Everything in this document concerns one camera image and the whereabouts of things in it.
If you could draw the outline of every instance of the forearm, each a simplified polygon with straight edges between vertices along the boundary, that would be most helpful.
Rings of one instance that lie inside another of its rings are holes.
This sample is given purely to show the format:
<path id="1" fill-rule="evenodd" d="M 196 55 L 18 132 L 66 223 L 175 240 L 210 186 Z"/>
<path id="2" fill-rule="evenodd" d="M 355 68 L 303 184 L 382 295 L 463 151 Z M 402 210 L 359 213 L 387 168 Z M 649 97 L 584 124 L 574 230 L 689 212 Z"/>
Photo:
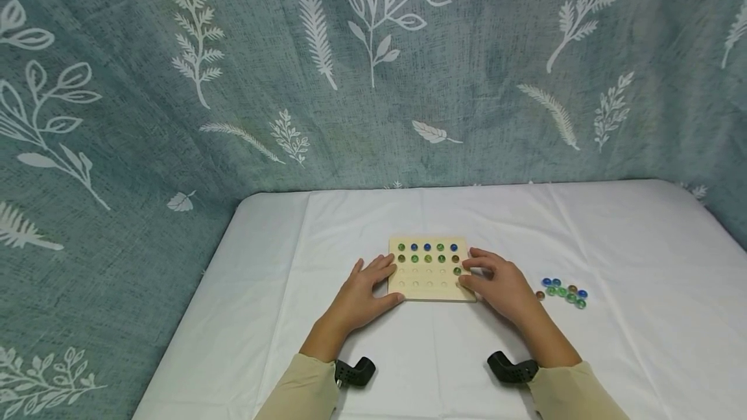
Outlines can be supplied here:
<path id="1" fill-rule="evenodd" d="M 532 358 L 541 367 L 529 387 L 542 419 L 628 419 L 544 307 L 532 312 L 518 327 Z"/>
<path id="2" fill-rule="evenodd" d="M 524 336 L 532 358 L 539 366 L 552 369 L 581 363 L 578 352 L 547 315 L 541 303 L 537 302 L 535 311 L 528 313 L 517 326 Z"/>
<path id="3" fill-rule="evenodd" d="M 254 420 L 329 420 L 337 399 L 334 362 L 297 353 Z"/>

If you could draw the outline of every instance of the finger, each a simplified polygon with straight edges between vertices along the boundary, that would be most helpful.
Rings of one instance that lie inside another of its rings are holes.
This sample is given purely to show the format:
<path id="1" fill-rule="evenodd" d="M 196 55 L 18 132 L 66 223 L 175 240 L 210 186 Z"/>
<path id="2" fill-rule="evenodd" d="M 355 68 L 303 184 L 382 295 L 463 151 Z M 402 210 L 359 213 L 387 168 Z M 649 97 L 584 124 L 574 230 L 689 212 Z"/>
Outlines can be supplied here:
<path id="1" fill-rule="evenodd" d="M 469 253 L 472 257 L 492 257 L 497 259 L 503 259 L 500 255 L 493 253 L 492 251 L 483 250 L 482 248 L 472 247 L 469 249 Z"/>
<path id="2" fill-rule="evenodd" d="M 459 276 L 459 284 L 470 289 L 472 292 L 482 294 L 482 296 L 486 293 L 485 291 L 487 291 L 488 286 L 488 282 L 485 279 L 474 275 L 470 276 L 467 274 Z"/>
<path id="3" fill-rule="evenodd" d="M 373 283 L 377 284 L 381 281 L 384 281 L 387 277 L 394 274 L 394 272 L 397 271 L 397 265 L 392 263 L 389 264 L 386 268 L 378 269 L 375 273 L 373 273 Z"/>
<path id="4" fill-rule="evenodd" d="M 375 299 L 375 308 L 377 309 L 377 316 L 381 316 L 384 313 L 388 312 L 389 310 L 392 310 L 392 308 L 398 306 L 404 300 L 405 300 L 405 297 L 403 296 L 403 294 L 400 294 L 399 292 L 395 292 L 393 294 L 389 294 L 388 296 Z"/>
<path id="5" fill-rule="evenodd" d="M 363 258 L 358 258 L 358 261 L 355 262 L 353 271 L 350 272 L 350 275 L 354 276 L 355 274 L 358 274 L 359 272 L 361 272 L 361 269 L 363 269 Z"/>
<path id="6" fill-rule="evenodd" d="M 462 266 L 465 269 L 472 269 L 472 268 L 490 269 L 490 271 L 492 271 L 493 273 L 495 273 L 498 270 L 498 264 L 496 260 L 491 257 L 479 257 L 479 258 L 465 259 L 462 262 Z"/>
<path id="7" fill-rule="evenodd" d="M 368 267 L 372 271 L 377 271 L 378 269 L 386 268 L 389 266 L 389 264 L 392 264 L 394 261 L 394 254 L 389 253 L 387 256 L 382 257 L 379 255 L 380 258 L 374 259 L 372 264 L 369 264 Z"/>
<path id="8" fill-rule="evenodd" d="M 378 263 L 379 259 L 382 259 L 383 257 L 384 257 L 384 255 L 379 255 L 378 257 L 372 259 L 372 261 L 370 263 L 368 263 L 368 266 L 366 266 L 365 268 L 369 269 L 370 267 L 374 266 L 374 264 Z"/>

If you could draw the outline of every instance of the left hand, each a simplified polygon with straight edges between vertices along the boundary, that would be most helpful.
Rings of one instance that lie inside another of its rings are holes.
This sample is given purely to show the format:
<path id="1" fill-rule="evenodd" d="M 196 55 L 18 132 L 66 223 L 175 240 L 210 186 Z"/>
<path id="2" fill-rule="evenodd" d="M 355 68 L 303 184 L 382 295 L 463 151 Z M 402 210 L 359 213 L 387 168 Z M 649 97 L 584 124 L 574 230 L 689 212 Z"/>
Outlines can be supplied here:
<path id="1" fill-rule="evenodd" d="M 365 268 L 363 259 L 359 259 L 322 319 L 348 335 L 392 310 L 404 300 L 403 294 L 393 293 L 376 298 L 373 287 L 395 271 L 397 265 L 391 253 L 386 257 L 379 255 Z"/>
<path id="2" fill-rule="evenodd" d="M 337 358 L 350 332 L 364 327 L 404 300 L 403 294 L 393 293 L 374 297 L 374 286 L 397 271 L 394 255 L 379 255 L 363 267 L 359 259 L 348 280 L 340 288 L 335 300 L 311 328 L 300 353 L 323 362 Z"/>

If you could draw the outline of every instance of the right hand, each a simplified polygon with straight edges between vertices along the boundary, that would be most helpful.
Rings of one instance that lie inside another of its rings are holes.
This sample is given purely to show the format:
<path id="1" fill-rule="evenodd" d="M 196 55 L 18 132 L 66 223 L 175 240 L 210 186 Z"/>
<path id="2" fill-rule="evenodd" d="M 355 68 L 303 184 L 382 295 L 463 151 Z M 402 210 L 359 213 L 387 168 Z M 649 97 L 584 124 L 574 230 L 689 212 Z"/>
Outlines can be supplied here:
<path id="1" fill-rule="evenodd" d="M 516 264 L 480 248 L 470 248 L 470 254 L 472 258 L 462 263 L 465 269 L 483 268 L 490 273 L 488 277 L 463 274 L 459 276 L 462 286 L 480 294 L 495 311 L 520 328 L 545 313 Z"/>

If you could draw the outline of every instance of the hand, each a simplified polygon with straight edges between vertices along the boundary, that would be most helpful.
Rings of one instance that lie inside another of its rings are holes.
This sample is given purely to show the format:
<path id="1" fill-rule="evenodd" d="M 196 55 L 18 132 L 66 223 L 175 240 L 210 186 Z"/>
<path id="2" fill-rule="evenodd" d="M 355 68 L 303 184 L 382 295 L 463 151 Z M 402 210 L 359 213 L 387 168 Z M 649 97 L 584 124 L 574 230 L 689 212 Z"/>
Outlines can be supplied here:
<path id="1" fill-rule="evenodd" d="M 376 298 L 373 293 L 377 283 L 397 271 L 393 261 L 393 254 L 386 257 L 379 255 L 363 268 L 363 259 L 359 259 L 335 300 L 314 324 L 300 353 L 323 362 L 333 361 L 350 332 L 364 327 L 402 302 L 405 298 L 403 294 L 393 293 Z"/>
<path id="2" fill-rule="evenodd" d="M 363 259 L 359 259 L 322 318 L 348 334 L 396 307 L 404 300 L 403 294 L 393 293 L 376 298 L 373 293 L 375 284 L 397 271 L 397 265 L 393 262 L 393 254 L 386 257 L 379 255 L 363 268 Z"/>
<path id="3" fill-rule="evenodd" d="M 488 275 L 459 276 L 462 286 L 480 294 L 495 311 L 520 328 L 524 323 L 536 319 L 537 315 L 545 313 L 516 264 L 480 248 L 470 248 L 470 254 L 472 258 L 466 259 L 463 267 L 487 269 Z"/>

